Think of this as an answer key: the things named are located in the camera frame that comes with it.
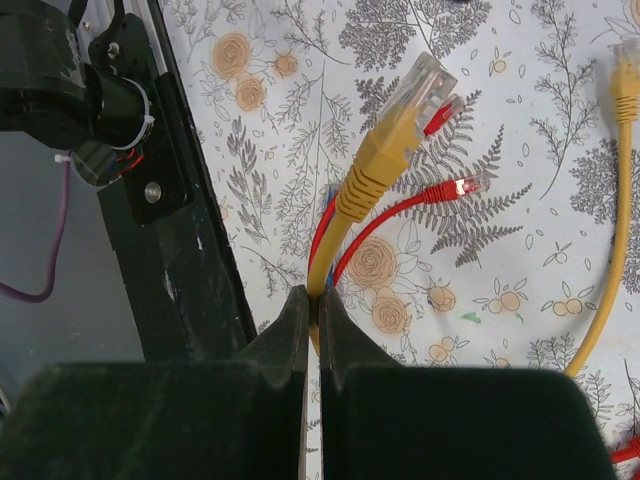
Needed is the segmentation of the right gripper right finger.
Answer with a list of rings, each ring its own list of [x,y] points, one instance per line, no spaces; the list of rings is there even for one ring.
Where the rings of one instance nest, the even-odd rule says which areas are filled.
[[[417,367],[318,303],[328,479],[611,479],[587,400],[549,370]]]

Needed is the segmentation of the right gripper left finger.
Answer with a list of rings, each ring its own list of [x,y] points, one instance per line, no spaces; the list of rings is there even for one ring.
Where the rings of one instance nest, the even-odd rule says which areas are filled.
[[[309,301],[293,288],[235,358],[67,363],[25,387],[5,479],[301,479]]]

